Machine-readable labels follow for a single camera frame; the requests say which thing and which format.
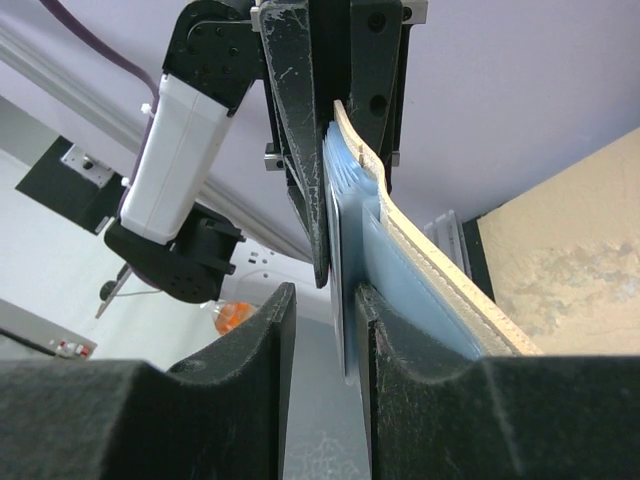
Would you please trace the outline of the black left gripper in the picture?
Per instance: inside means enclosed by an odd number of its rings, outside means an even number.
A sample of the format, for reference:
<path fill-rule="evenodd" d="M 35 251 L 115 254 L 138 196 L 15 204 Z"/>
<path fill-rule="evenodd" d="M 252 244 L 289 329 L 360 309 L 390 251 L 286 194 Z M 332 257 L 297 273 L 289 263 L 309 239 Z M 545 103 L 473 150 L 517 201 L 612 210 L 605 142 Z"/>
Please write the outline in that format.
<path fill-rule="evenodd" d="M 410 32 L 427 10 L 425 1 L 257 1 L 251 8 L 273 129 L 265 161 L 283 170 L 289 197 L 301 200 L 318 288 L 328 281 L 321 140 L 333 103 L 342 101 L 389 174 L 399 159 Z"/>

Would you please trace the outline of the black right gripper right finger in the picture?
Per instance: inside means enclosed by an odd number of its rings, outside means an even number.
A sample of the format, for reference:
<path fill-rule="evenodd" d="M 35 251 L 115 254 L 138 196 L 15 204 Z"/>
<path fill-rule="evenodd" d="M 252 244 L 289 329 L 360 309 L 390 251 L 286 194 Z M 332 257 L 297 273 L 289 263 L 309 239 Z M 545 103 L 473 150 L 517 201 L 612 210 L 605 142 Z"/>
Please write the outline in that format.
<path fill-rule="evenodd" d="M 635 479 L 635 356 L 470 361 L 355 292 L 371 474 L 376 479 Z"/>

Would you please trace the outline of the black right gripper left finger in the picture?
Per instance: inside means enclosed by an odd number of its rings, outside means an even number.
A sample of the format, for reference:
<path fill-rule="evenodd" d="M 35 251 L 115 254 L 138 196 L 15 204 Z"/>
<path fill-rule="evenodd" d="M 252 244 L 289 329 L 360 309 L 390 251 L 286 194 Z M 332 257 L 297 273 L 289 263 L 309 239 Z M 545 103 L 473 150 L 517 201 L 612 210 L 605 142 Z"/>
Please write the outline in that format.
<path fill-rule="evenodd" d="M 296 289 L 160 371 L 143 361 L 5 361 L 5 479 L 278 479 Z"/>

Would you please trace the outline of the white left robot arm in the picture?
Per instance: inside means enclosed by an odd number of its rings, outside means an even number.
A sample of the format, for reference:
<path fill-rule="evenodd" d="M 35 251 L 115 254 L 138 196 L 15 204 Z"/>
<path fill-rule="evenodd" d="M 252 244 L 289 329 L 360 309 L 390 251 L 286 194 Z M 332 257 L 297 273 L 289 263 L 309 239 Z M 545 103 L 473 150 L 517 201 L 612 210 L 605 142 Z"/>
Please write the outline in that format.
<path fill-rule="evenodd" d="M 144 280 L 201 303 L 221 296 L 242 235 L 195 199 L 257 80 L 272 153 L 310 239 L 315 282 L 330 243 L 322 141 L 341 101 L 389 176 L 397 158 L 412 26 L 424 1 L 194 1 L 180 13 L 143 145 L 106 244 Z"/>

